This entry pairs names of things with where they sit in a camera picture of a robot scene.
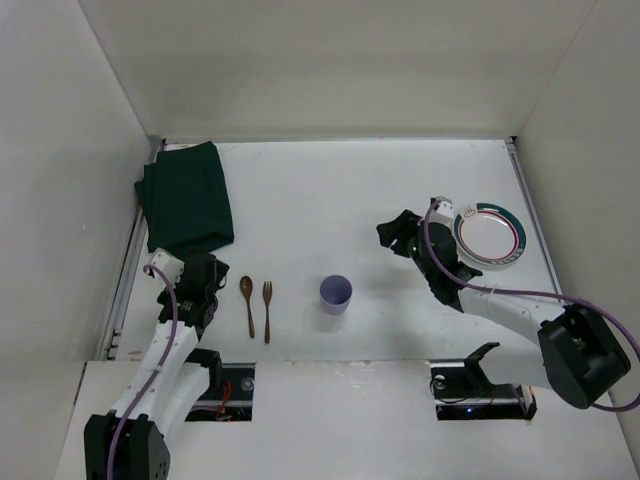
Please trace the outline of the brown wooden spoon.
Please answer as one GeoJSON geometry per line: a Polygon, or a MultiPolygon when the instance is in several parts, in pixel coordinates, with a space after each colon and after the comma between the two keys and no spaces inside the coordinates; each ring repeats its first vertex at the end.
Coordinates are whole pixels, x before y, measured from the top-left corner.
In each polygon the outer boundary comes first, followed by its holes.
{"type": "Polygon", "coordinates": [[[256,332],[251,309],[251,296],[253,293],[252,279],[248,275],[242,276],[239,282],[239,288],[246,303],[249,337],[253,339],[256,335],[256,332]]]}

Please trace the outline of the brown wooden fork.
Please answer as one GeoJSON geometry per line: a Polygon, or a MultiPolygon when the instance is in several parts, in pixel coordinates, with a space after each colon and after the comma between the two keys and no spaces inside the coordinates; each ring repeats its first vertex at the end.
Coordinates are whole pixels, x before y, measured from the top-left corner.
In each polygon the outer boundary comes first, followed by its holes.
{"type": "Polygon", "coordinates": [[[264,342],[269,344],[271,341],[271,324],[270,324],[270,304],[273,295],[273,285],[271,281],[265,281],[262,289],[262,297],[265,306],[265,325],[264,325],[264,342]]]}

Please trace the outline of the dark green cloth placemat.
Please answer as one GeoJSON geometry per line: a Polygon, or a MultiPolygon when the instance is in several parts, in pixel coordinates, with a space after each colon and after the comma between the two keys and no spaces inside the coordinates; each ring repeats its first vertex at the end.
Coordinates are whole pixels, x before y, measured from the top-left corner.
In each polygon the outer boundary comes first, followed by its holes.
{"type": "Polygon", "coordinates": [[[225,175],[212,142],[159,152],[134,189],[149,252],[162,249],[184,259],[234,242],[225,175]]]}

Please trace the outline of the white plate green red rim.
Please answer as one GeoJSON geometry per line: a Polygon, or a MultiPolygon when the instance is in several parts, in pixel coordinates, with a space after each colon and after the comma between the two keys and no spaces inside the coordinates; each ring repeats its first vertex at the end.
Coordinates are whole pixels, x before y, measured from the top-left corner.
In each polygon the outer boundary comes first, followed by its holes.
{"type": "Polygon", "coordinates": [[[461,253],[488,266],[516,262],[527,246],[527,234],[520,220],[492,203],[479,202],[460,208],[453,220],[453,235],[461,253]]]}

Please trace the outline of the lavender plastic cup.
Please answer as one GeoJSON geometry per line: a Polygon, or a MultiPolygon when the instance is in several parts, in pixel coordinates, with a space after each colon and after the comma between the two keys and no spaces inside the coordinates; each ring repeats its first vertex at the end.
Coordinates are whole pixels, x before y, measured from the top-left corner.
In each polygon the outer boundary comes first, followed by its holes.
{"type": "Polygon", "coordinates": [[[330,275],[321,282],[319,295],[322,308],[326,313],[341,315],[350,304],[353,287],[346,277],[330,275]]]}

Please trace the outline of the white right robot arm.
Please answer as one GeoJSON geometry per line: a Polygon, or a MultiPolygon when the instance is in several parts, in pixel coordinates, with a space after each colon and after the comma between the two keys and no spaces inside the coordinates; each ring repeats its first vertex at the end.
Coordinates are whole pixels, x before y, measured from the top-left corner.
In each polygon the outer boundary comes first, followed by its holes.
{"type": "Polygon", "coordinates": [[[482,271],[458,259],[450,228],[409,210],[376,228],[382,247],[411,259],[432,296],[460,313],[490,320],[528,340],[533,351],[511,352],[498,341],[460,360],[457,385],[478,395],[495,385],[554,391],[578,409],[628,374],[631,362],[612,333],[618,321],[581,299],[491,286],[482,271]]]}

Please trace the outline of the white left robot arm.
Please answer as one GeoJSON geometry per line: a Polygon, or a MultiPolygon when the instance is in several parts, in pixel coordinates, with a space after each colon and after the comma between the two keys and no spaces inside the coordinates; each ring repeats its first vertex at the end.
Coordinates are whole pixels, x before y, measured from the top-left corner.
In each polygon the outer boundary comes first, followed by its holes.
{"type": "Polygon", "coordinates": [[[210,253],[179,260],[159,249],[143,271],[163,282],[153,338],[122,396],[84,432],[89,479],[165,479],[170,439],[196,401],[221,381],[218,352],[199,342],[214,319],[229,267],[210,253]]]}

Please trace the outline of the aluminium left table rail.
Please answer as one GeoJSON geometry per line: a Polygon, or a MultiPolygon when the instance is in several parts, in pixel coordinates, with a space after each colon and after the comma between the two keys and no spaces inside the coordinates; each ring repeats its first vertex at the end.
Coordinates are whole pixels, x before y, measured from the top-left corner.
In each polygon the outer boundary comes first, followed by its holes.
{"type": "Polygon", "coordinates": [[[137,265],[142,254],[146,235],[146,220],[139,203],[128,238],[127,248],[118,275],[115,291],[109,304],[104,332],[98,344],[96,359],[99,361],[113,360],[114,350],[117,349],[126,311],[133,288],[137,265]]]}

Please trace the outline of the aluminium table rail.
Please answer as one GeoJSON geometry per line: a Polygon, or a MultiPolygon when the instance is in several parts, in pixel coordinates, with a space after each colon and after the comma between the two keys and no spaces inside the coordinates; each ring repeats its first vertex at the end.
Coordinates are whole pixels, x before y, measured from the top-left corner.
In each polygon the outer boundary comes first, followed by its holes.
{"type": "Polygon", "coordinates": [[[507,152],[509,154],[510,157],[510,161],[512,164],[512,167],[514,169],[521,193],[524,197],[524,201],[526,204],[526,208],[528,211],[528,215],[529,218],[531,219],[531,222],[533,224],[533,230],[534,230],[534,234],[536,236],[536,240],[537,240],[537,244],[540,247],[540,250],[542,252],[543,258],[544,258],[544,262],[546,265],[546,270],[548,272],[548,275],[550,277],[550,280],[553,284],[553,289],[554,292],[557,294],[562,294],[562,287],[560,285],[559,282],[559,278],[557,276],[556,270],[555,270],[555,266],[553,264],[553,260],[546,242],[546,238],[545,235],[543,233],[543,229],[541,226],[541,223],[539,221],[539,217],[537,215],[536,212],[536,208],[534,206],[534,202],[533,202],[533,198],[531,196],[529,187],[527,185],[526,179],[525,179],[525,175],[524,175],[524,171],[518,156],[518,151],[517,151],[517,145],[516,145],[516,137],[509,137],[506,141],[505,141],[505,145],[506,145],[506,149],[507,152]]]}
{"type": "Polygon", "coordinates": [[[99,361],[113,360],[114,350],[117,349],[126,311],[133,288],[137,265],[142,254],[146,235],[146,220],[139,203],[128,238],[127,248],[118,275],[115,291],[109,304],[104,332],[98,344],[96,359],[99,361]]]}

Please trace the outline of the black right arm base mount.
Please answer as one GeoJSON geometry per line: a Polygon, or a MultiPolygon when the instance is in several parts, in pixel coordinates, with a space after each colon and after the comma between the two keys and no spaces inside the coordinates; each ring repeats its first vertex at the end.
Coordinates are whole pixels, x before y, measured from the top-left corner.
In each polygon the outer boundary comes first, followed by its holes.
{"type": "Polygon", "coordinates": [[[463,361],[433,362],[430,373],[439,421],[531,421],[537,413],[535,396],[527,387],[491,384],[463,361]]]}

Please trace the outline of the aluminium right table rail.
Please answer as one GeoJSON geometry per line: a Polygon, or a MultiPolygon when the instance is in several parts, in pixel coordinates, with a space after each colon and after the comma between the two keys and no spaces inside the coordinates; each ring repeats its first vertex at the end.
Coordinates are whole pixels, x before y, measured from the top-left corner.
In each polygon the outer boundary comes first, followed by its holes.
{"type": "Polygon", "coordinates": [[[531,219],[531,222],[533,224],[533,230],[534,230],[534,234],[536,236],[536,240],[537,240],[537,244],[540,247],[540,250],[542,252],[543,258],[544,258],[544,262],[546,265],[546,270],[548,272],[548,275],[550,277],[550,280],[553,284],[553,289],[554,292],[557,294],[562,294],[562,287],[560,285],[559,282],[559,278],[557,276],[556,270],[555,270],[555,266],[553,264],[553,260],[546,242],[546,238],[545,235],[543,233],[543,229],[541,226],[541,223],[539,221],[539,217],[537,215],[536,212],[536,208],[534,206],[534,202],[533,202],[533,198],[531,196],[529,187],[527,185],[526,179],[525,179],[525,175],[524,175],[524,171],[518,156],[518,151],[517,151],[517,145],[516,145],[516,137],[509,137],[506,141],[505,141],[505,145],[506,145],[506,149],[507,152],[509,154],[510,157],[510,161],[512,164],[512,167],[514,169],[521,193],[524,197],[524,201],[526,204],[526,208],[528,211],[528,215],[529,218],[531,219]]]}

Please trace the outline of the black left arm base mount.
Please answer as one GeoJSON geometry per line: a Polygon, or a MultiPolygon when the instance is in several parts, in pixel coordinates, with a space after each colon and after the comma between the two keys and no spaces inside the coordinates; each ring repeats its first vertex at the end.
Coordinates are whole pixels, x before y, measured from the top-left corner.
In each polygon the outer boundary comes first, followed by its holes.
{"type": "Polygon", "coordinates": [[[249,422],[253,417],[255,365],[224,364],[219,384],[194,404],[187,422],[249,422]]]}

